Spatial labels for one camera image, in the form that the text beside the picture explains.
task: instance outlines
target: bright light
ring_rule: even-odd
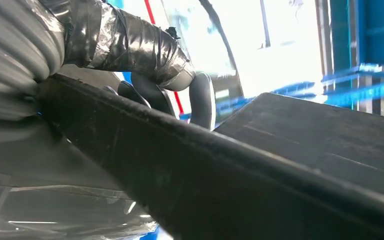
[[[136,205],[136,202],[132,202],[130,207],[128,208],[128,211],[127,211],[127,214],[129,214],[132,210],[133,210],[133,207]]]
[[[53,221],[8,221],[10,224],[57,224]]]

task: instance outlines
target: silver duct tape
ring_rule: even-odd
[[[36,18],[52,32],[64,32],[63,25],[37,0],[24,0]]]
[[[88,68],[97,68],[101,66],[107,58],[111,44],[115,37],[115,28],[117,16],[113,8],[108,4],[102,4],[102,19],[100,22],[99,37],[96,44],[95,54],[93,60],[90,62]]]
[[[90,68],[135,72],[174,91],[185,89],[195,77],[193,65],[167,32],[105,3],[93,58]]]

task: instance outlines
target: blue wall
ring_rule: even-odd
[[[361,63],[384,65],[384,0],[355,0]]]

